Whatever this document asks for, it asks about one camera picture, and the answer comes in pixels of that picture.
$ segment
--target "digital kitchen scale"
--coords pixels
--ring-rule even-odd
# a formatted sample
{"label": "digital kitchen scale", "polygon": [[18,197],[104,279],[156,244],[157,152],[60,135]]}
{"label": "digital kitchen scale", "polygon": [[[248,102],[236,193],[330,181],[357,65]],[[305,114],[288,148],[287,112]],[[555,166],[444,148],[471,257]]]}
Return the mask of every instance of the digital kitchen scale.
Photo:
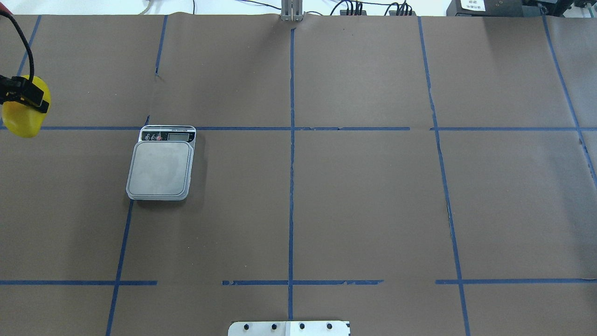
{"label": "digital kitchen scale", "polygon": [[129,198],[184,200],[189,194],[195,134],[192,126],[146,125],[141,128],[128,172]]}

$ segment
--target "white bracket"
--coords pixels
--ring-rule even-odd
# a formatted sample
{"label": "white bracket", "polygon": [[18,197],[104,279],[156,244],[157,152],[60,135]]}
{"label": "white bracket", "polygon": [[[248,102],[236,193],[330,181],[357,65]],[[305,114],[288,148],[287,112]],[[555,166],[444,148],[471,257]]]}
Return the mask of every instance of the white bracket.
{"label": "white bracket", "polygon": [[303,21],[303,0],[282,0],[282,21]]}
{"label": "white bracket", "polygon": [[350,336],[348,321],[234,322],[228,336]]}

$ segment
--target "white background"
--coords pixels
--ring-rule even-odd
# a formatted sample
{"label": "white background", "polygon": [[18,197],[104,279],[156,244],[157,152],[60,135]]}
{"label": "white background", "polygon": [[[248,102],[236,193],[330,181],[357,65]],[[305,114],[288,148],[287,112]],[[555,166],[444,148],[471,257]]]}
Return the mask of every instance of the white background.
{"label": "white background", "polygon": [[[280,7],[280,0],[257,0]],[[381,0],[368,2],[391,3]],[[139,14],[148,4],[147,0],[0,0],[14,14]],[[195,0],[196,14],[265,14],[279,11],[236,0]],[[408,0],[419,16],[445,16],[450,0]],[[318,11],[329,15],[335,5],[334,0],[303,0],[304,11]],[[367,15],[383,15],[386,6],[363,6]],[[193,12],[192,0],[152,0],[147,14],[172,14],[176,12]],[[565,13],[567,17],[589,17],[585,8],[573,6]]]}

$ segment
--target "yellow object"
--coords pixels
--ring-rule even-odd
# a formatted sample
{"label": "yellow object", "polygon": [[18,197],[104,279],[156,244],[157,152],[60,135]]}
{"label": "yellow object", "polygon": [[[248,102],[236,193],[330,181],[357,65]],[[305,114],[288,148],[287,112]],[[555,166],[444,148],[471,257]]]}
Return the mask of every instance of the yellow object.
{"label": "yellow object", "polygon": [[[50,89],[40,77],[34,77],[33,83],[44,92],[44,100],[50,104],[48,107],[49,111],[52,106]],[[17,102],[5,102],[2,104],[2,121],[4,125],[11,132],[23,138],[32,138],[37,135],[46,114]]]}

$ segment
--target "label sticker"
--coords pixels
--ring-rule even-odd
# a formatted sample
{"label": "label sticker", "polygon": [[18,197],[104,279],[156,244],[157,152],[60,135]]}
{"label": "label sticker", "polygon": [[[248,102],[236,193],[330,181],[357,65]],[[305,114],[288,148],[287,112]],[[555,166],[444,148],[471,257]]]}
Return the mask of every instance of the label sticker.
{"label": "label sticker", "polygon": [[460,0],[460,5],[462,9],[469,10],[469,11],[485,11],[485,1],[484,0]]}

